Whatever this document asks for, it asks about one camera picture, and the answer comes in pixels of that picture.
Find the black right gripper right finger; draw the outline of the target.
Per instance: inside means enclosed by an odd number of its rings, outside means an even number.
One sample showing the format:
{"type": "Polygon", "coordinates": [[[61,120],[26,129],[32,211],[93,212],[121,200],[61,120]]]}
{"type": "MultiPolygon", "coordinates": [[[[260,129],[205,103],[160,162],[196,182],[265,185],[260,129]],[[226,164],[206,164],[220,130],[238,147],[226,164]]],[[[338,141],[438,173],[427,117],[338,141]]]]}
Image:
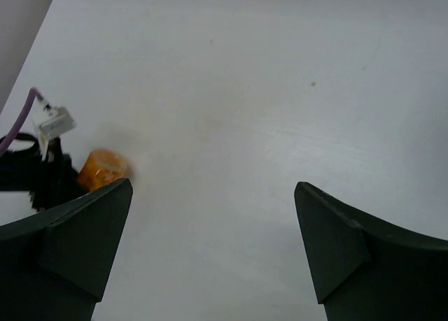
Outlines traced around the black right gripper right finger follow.
{"type": "Polygon", "coordinates": [[[299,182],[297,218],[328,320],[446,320],[447,242],[299,182]]]}

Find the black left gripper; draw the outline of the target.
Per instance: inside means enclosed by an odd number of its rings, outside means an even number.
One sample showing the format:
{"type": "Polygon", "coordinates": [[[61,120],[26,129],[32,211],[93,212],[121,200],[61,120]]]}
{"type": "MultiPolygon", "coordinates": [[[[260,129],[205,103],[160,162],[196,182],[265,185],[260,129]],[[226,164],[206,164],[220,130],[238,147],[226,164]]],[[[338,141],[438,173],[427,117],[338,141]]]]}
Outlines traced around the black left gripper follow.
{"type": "Polygon", "coordinates": [[[20,132],[16,141],[30,142],[29,148],[8,149],[1,156],[1,191],[31,191],[31,207],[44,211],[88,193],[77,181],[78,172],[71,165],[71,157],[62,152],[59,137],[49,142],[43,154],[38,139],[20,132]]]}

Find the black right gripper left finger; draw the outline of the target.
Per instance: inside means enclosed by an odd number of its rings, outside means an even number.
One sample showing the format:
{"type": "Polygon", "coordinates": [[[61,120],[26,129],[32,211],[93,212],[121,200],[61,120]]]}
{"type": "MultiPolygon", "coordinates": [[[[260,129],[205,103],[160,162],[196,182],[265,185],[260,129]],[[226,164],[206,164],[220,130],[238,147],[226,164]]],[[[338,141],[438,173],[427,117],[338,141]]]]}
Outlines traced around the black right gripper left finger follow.
{"type": "Polygon", "coordinates": [[[1,226],[1,319],[91,320],[132,195],[122,178],[1,226]]]}

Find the orange sea-buckthorn juice bottle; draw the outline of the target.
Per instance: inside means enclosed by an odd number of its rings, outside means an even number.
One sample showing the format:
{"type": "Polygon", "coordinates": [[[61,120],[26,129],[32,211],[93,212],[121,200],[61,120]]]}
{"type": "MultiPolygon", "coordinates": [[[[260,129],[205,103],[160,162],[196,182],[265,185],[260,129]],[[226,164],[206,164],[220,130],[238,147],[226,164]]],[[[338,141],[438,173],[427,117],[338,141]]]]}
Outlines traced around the orange sea-buckthorn juice bottle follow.
{"type": "Polygon", "coordinates": [[[107,149],[96,149],[90,152],[77,182],[85,190],[93,192],[128,174],[128,161],[118,153],[107,149]]]}

